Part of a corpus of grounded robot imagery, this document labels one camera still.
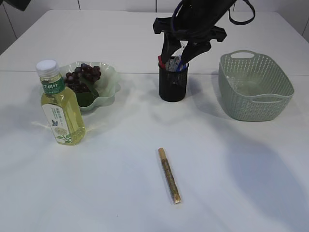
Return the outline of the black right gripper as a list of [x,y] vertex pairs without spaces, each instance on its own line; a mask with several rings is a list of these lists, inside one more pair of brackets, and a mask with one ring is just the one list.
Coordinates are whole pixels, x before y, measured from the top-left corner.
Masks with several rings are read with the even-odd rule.
[[155,34],[164,32],[162,63],[166,63],[182,47],[181,63],[186,64],[211,49],[209,40],[191,41],[206,35],[227,12],[226,0],[182,0],[171,17],[156,18],[153,23]]

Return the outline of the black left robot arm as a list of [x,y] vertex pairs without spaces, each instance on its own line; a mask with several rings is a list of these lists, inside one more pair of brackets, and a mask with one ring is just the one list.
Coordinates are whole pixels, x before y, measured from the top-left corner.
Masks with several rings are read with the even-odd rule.
[[3,2],[11,5],[15,9],[25,11],[31,0],[0,0],[0,4]]

